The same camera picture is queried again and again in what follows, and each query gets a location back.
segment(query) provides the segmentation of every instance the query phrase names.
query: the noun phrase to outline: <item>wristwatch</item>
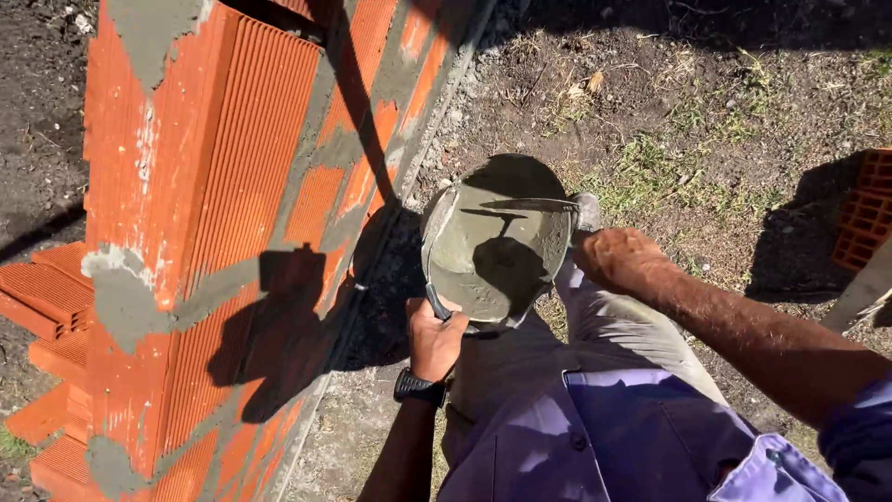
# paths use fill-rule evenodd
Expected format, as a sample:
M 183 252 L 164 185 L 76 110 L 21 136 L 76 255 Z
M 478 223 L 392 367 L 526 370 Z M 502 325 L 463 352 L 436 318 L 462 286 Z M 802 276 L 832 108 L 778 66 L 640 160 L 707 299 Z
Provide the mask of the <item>wristwatch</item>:
M 446 402 L 446 385 L 422 380 L 413 375 L 409 368 L 403 368 L 393 386 L 393 400 L 401 403 L 406 397 L 421 399 L 442 408 Z

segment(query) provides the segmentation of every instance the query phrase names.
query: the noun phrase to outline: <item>mortar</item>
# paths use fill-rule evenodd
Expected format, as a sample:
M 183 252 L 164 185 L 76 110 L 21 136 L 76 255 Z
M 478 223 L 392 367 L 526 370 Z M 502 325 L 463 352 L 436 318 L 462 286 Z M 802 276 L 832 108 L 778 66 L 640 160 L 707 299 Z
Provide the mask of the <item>mortar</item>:
M 571 214 L 484 209 L 481 203 L 518 198 L 566 200 L 558 177 L 528 155 L 502 154 L 459 178 L 456 207 L 442 230 L 425 234 L 441 190 L 425 209 L 422 260 L 425 277 L 442 297 L 462 306 L 467 333 L 515 328 L 536 298 L 547 292 L 564 260 Z

